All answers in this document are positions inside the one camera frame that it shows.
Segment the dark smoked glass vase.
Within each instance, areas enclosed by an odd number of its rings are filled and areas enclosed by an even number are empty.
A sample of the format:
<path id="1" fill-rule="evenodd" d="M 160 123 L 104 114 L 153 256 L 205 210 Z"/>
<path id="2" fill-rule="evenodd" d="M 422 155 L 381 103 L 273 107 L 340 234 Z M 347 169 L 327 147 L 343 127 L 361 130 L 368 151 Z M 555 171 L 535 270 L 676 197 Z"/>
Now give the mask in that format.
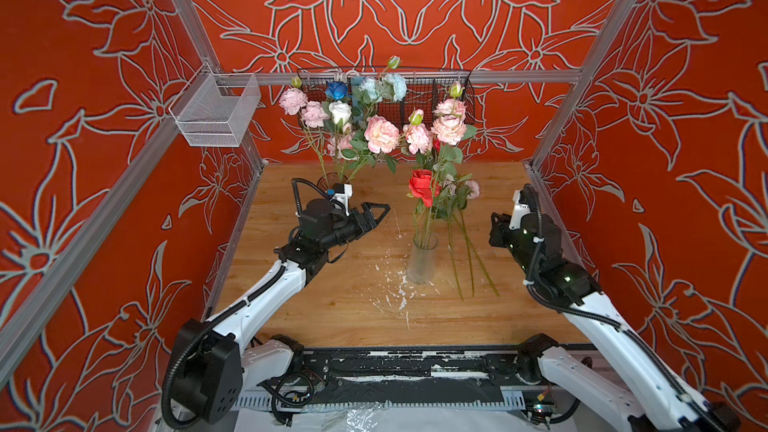
<path id="1" fill-rule="evenodd" d="M 344 184 L 348 181 L 348 177 L 344 174 L 339 175 L 336 172 L 327 172 L 321 175 L 316 181 L 316 186 L 321 190 L 329 190 L 335 187 L 337 184 Z"/>

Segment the pink rose stem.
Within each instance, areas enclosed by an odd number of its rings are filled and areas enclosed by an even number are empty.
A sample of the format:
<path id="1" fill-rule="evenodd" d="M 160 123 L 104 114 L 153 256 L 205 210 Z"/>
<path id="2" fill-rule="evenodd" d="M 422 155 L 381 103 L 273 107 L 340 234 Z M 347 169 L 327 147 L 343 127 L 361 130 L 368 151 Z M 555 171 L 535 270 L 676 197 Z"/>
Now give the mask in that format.
<path id="1" fill-rule="evenodd" d="M 335 181 L 343 183 L 346 177 L 348 165 L 357 159 L 356 151 L 352 146 L 352 133 L 334 135 L 326 142 L 326 152 L 333 161 Z"/>

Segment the clear glass vase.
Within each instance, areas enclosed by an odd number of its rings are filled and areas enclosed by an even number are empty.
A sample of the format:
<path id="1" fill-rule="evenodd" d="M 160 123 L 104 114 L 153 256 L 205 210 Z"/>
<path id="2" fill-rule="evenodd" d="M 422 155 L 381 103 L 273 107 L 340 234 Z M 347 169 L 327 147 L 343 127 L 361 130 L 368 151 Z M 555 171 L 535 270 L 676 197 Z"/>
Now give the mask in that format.
<path id="1" fill-rule="evenodd" d="M 410 282 L 425 284 L 432 281 L 437 271 L 437 246 L 438 237 L 434 232 L 414 236 L 406 270 Z"/>

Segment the pink rose bunch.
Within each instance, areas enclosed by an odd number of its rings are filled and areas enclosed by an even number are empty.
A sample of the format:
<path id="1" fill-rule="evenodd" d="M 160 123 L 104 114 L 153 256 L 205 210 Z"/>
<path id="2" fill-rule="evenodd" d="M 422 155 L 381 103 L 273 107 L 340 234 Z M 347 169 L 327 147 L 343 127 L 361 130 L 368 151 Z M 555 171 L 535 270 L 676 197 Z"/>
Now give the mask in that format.
<path id="1" fill-rule="evenodd" d="M 375 115 L 367 120 L 362 135 L 352 136 L 349 147 L 342 149 L 342 156 L 352 163 L 347 175 L 351 183 L 363 168 L 382 163 L 392 173 L 397 170 L 393 154 L 397 151 L 413 158 L 426 157 L 434 149 L 434 135 L 425 123 L 425 112 L 414 109 L 403 126 Z"/>

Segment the small pink flower bunch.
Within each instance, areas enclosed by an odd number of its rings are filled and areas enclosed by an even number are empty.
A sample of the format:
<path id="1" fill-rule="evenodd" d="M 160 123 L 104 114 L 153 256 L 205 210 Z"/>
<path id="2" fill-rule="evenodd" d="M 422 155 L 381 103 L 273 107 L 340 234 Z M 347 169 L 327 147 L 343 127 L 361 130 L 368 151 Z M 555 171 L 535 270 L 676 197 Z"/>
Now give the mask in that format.
<path id="1" fill-rule="evenodd" d="M 480 256 L 477 247 L 469 235 L 464 214 L 469 203 L 478 199 L 480 195 L 481 189 L 479 183 L 473 180 L 470 174 L 467 174 L 462 177 L 448 175 L 446 181 L 443 183 L 443 189 L 439 196 L 440 209 L 438 217 L 446 224 L 447 247 L 451 264 L 451 273 L 460 300 L 465 299 L 465 294 L 461 285 L 459 261 L 456 251 L 457 237 L 460 237 L 463 241 L 464 250 L 467 253 L 470 295 L 474 297 L 476 294 L 475 267 L 478 266 L 485 283 L 490 287 L 492 293 L 496 297 L 500 296 L 498 288 L 492 279 L 483 258 Z"/>

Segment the pink peony spray stem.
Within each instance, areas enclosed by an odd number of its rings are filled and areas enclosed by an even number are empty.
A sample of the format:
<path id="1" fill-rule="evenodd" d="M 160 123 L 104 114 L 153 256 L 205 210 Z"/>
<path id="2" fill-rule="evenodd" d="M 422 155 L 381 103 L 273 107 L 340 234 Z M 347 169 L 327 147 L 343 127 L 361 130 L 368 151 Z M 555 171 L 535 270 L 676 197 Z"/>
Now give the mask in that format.
<path id="1" fill-rule="evenodd" d="M 467 175 L 461 175 L 457 170 L 457 166 L 464 160 L 464 154 L 460 145 L 473 138 L 477 132 L 476 127 L 465 122 L 465 105 L 459 100 L 460 94 L 460 86 L 458 84 L 452 85 L 450 88 L 451 97 L 438 104 L 437 108 L 433 111 L 433 122 L 430 126 L 427 126 L 433 133 L 434 138 L 437 138 L 442 143 L 440 153 L 435 155 L 433 150 L 426 157 L 416 158 L 417 168 L 415 170 L 431 170 L 440 193 L 448 175 L 453 177 Z M 438 217 L 440 209 L 439 196 L 433 206 L 432 229 L 436 222 L 442 221 Z"/>

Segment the white green flower stem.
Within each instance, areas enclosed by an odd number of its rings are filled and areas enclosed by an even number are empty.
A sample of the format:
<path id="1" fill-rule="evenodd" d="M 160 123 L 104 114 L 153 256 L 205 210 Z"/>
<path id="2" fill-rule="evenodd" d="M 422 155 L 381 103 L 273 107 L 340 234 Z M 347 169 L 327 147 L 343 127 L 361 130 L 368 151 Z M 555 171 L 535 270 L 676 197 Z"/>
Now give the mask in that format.
<path id="1" fill-rule="evenodd" d="M 406 80 L 398 73 L 401 65 L 401 57 L 392 55 L 380 72 L 351 80 L 352 117 L 356 126 L 365 128 L 385 103 L 398 103 L 405 98 Z"/>

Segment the blue rose stem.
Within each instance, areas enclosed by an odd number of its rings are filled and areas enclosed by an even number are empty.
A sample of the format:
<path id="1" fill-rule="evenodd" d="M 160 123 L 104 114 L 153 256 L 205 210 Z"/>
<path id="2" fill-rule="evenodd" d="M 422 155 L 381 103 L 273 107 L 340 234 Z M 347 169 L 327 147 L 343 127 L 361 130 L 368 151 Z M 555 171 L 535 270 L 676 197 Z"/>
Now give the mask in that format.
<path id="1" fill-rule="evenodd" d="M 325 95 L 330 101 L 344 101 L 349 96 L 346 82 L 330 81 L 326 85 Z"/>

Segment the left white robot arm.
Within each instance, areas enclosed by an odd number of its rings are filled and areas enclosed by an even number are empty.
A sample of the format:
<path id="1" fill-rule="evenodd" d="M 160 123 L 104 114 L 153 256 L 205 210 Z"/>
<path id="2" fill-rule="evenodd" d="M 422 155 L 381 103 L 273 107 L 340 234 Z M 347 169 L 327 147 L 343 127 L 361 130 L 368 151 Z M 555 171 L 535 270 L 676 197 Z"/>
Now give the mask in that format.
<path id="1" fill-rule="evenodd" d="M 334 263 L 332 249 L 375 230 L 391 208 L 371 202 L 351 206 L 348 183 L 321 189 L 294 178 L 291 188 L 298 224 L 276 248 L 268 272 L 223 311 L 204 321 L 191 319 L 177 334 L 160 401 L 162 420 L 173 430 L 219 421 L 245 388 L 264 389 L 273 410 L 302 408 L 315 394 L 312 378 L 298 363 L 300 344 L 280 336 L 261 345 L 253 341 L 289 299 Z"/>

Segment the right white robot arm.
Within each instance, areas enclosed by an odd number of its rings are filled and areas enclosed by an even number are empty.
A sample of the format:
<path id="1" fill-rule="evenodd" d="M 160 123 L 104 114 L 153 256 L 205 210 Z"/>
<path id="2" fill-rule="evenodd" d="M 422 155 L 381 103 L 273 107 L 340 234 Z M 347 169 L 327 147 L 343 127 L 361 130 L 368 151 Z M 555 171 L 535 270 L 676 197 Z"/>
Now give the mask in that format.
<path id="1" fill-rule="evenodd" d="M 514 194 L 511 214 L 491 216 L 489 243 L 506 249 L 539 305 L 563 315 L 608 362 L 616 385 L 538 334 L 523 344 L 516 372 L 525 383 L 560 386 L 617 431 L 736 431 L 741 421 L 675 373 L 618 312 L 596 280 L 565 258 L 562 231 L 544 213 L 534 186 Z"/>

